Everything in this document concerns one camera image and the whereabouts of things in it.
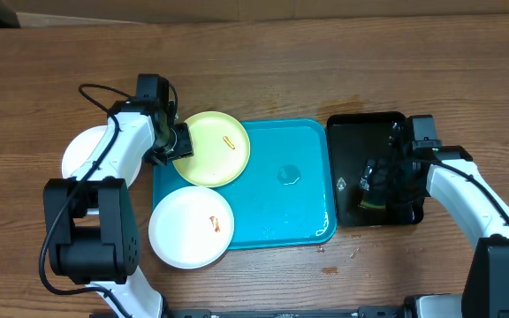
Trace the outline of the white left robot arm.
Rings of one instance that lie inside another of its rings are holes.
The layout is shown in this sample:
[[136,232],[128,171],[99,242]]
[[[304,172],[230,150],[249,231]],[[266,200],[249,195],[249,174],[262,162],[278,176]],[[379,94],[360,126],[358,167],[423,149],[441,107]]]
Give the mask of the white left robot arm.
[[91,152],[67,178],[43,189],[46,237],[39,277],[51,293],[96,293],[119,317],[165,317],[169,311],[139,267],[141,239],[129,185],[141,163],[191,155],[178,103],[152,97],[116,102]]

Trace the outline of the white plate with centre stain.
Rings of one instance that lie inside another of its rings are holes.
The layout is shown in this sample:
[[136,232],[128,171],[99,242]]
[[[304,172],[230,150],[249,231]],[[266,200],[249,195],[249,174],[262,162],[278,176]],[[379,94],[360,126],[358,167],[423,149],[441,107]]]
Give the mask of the white plate with centre stain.
[[[103,153],[114,132],[115,126],[109,122],[107,125],[89,128],[76,136],[63,154],[62,177],[80,181]],[[146,125],[142,122],[121,122],[120,133],[89,181],[101,181],[107,177],[122,178],[130,186],[140,172],[142,157],[151,146],[152,135]]]

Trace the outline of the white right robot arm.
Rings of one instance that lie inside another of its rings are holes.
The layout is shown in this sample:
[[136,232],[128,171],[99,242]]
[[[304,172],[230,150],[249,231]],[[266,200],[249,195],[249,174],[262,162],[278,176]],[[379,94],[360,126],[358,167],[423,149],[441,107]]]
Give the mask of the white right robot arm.
[[460,146],[369,159],[361,177],[366,199],[386,206],[439,202],[475,250],[460,294],[406,299],[409,317],[509,317],[509,207]]

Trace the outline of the yellow plate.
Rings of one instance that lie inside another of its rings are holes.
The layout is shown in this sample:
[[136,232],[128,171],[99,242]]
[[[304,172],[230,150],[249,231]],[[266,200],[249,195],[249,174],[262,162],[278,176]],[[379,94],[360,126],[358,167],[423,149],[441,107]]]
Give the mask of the yellow plate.
[[185,120],[193,155],[173,162],[176,171],[196,186],[231,183],[247,167],[251,144],[245,127],[234,117],[204,111]]

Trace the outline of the yellow green scrub sponge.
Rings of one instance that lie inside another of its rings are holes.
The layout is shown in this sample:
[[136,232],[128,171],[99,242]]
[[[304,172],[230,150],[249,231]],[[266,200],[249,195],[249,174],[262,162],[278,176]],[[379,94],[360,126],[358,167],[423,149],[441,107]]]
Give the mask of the yellow green scrub sponge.
[[377,188],[363,191],[359,206],[366,209],[384,210],[386,207],[386,191]]

